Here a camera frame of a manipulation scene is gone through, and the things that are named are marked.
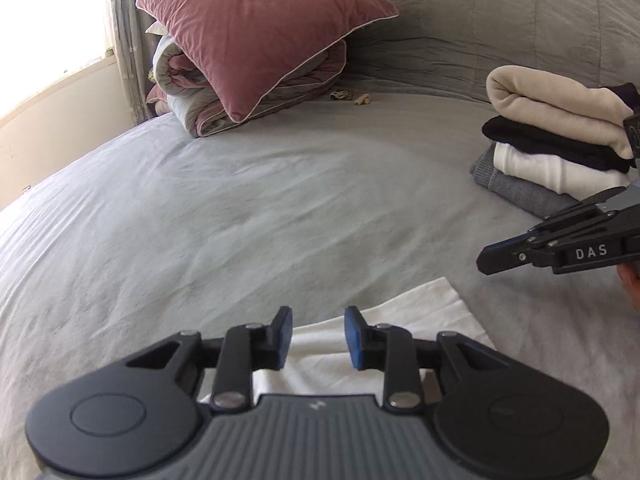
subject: bright window light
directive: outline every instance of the bright window light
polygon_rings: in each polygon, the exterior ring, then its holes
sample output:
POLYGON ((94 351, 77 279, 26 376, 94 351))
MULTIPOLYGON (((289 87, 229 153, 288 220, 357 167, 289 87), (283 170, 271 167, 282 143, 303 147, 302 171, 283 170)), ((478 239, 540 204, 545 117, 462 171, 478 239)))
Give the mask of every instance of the bright window light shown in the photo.
POLYGON ((0 117, 111 47, 106 0, 0 0, 0 117))

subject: window sill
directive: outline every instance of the window sill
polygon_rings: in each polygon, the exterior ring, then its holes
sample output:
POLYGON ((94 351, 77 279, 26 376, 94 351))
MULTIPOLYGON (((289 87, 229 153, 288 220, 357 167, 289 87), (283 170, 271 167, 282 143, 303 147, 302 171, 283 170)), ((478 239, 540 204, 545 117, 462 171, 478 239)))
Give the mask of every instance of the window sill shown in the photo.
POLYGON ((55 83, 47 86, 41 92, 38 92, 32 97, 29 97, 26 101, 21 102, 19 105, 17 105, 17 107, 11 110, 7 115, 0 117, 0 128, 2 128, 2 126, 9 123, 13 119, 15 119, 18 115, 23 113, 25 110, 28 110, 28 108, 32 107, 37 102, 42 101, 47 96, 53 94, 57 90, 64 88, 65 86, 73 83, 74 81, 79 80, 80 78, 83 78, 84 76, 90 74, 91 72, 96 72, 97 70, 100 70, 101 68, 112 65, 114 63, 116 63, 116 57, 113 55, 113 49, 109 49, 104 54, 104 57, 102 59, 97 59, 96 61, 92 62, 88 66, 81 68, 77 72, 73 72, 69 75, 65 75, 62 79, 59 79, 55 83))

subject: curtain pattern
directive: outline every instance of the curtain pattern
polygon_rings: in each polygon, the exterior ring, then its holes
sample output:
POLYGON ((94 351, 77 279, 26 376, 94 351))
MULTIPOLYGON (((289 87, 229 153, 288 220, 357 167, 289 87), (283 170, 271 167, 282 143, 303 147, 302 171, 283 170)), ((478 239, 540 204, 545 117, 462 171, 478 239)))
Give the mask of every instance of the curtain pattern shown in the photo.
POLYGON ((136 9, 136 0, 110 0, 110 4, 113 49, 122 86, 134 123, 140 124, 154 116, 145 104, 145 97, 152 86, 147 74, 159 37, 145 34, 154 19, 136 9))

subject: wall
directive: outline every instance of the wall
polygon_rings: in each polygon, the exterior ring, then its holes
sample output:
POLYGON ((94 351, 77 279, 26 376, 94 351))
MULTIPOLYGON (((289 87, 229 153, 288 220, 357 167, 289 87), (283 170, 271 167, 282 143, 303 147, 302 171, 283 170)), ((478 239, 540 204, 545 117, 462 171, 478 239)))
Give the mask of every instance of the wall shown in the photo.
POLYGON ((131 127, 113 56, 0 118, 0 210, 26 186, 35 186, 131 127))

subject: headboard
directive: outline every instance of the headboard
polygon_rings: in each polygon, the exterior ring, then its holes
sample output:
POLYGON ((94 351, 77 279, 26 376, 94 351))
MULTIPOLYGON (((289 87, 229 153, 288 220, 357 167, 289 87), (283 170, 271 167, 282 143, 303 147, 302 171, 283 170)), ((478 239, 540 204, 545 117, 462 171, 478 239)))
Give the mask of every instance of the headboard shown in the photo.
POLYGON ((398 18, 350 36, 348 72, 480 100, 504 64, 640 85, 640 0, 392 1, 398 18))

